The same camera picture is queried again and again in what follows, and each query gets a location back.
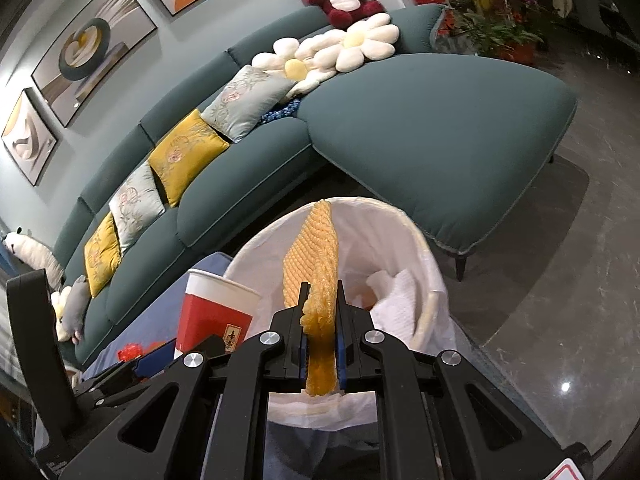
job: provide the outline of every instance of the sofa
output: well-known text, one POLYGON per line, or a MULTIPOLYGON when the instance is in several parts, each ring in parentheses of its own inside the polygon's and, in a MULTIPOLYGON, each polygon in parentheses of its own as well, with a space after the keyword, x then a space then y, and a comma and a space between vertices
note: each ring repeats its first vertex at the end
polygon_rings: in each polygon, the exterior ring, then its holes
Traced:
MULTIPOLYGON (((390 12, 400 28, 395 56, 326 81, 297 118, 258 126, 210 163, 124 255, 88 307, 83 341, 61 344, 65 359, 86 368, 185 270, 329 163, 462 261, 550 158, 577 100, 529 67, 434 53, 443 12, 435 4, 390 12)), ((214 56, 148 111, 82 190, 58 237, 65 283, 84 274, 84 245, 113 193, 174 125, 204 110, 275 40, 330 28, 321 9, 300 9, 214 56)))

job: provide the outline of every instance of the light blue embroidered pillow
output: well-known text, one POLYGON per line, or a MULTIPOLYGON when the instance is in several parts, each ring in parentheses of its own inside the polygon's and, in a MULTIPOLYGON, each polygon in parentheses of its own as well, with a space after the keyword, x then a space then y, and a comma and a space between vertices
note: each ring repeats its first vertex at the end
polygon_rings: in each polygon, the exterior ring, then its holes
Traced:
POLYGON ((200 116, 233 142, 240 142, 295 84, 245 65, 200 116))
POLYGON ((109 200, 109 209, 118 232, 120 254, 124 255, 144 230, 164 213, 148 160, 127 177, 109 200))

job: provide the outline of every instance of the paper cup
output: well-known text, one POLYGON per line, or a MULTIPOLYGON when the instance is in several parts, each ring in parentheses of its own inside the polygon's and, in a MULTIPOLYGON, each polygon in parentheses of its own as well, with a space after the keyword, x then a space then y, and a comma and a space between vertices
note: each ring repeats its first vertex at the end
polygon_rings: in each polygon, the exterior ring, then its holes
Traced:
POLYGON ((207 337, 219 335, 232 352, 244 341, 260 294, 250 288, 205 272, 190 269, 175 340, 176 354, 188 352, 207 337))

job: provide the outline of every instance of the sofa armrest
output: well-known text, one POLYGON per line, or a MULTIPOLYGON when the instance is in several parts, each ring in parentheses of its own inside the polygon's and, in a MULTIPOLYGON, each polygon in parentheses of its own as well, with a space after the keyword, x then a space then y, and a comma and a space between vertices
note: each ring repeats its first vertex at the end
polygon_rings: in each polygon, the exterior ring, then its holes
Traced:
POLYGON ((391 23, 400 28, 396 54, 435 52, 433 45, 446 8, 441 4, 423 4, 389 12, 391 23))

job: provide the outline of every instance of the sofa leg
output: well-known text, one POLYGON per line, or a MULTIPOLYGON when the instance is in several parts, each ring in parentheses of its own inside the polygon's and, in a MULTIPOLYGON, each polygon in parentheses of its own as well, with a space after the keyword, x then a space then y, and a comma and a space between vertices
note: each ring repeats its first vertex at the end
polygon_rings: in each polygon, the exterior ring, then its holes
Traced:
POLYGON ((456 257, 456 279, 461 282, 465 277, 466 256, 456 257))

